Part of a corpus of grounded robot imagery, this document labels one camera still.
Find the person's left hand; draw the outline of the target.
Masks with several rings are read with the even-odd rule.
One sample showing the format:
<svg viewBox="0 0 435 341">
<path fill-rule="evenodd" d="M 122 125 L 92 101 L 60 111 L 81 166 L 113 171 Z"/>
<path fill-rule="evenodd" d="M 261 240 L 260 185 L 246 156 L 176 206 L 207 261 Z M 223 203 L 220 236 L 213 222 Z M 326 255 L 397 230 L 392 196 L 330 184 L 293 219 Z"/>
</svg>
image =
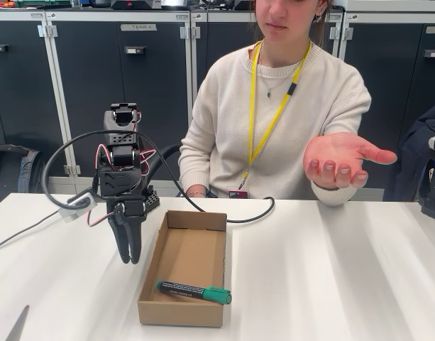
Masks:
<svg viewBox="0 0 435 341">
<path fill-rule="evenodd" d="M 312 138 L 304 152 L 303 166 L 306 177 L 320 188 L 361 188 L 368 180 L 368 173 L 362 169 L 364 160 L 389 165 L 397 156 L 356 134 L 341 132 Z"/>
</svg>

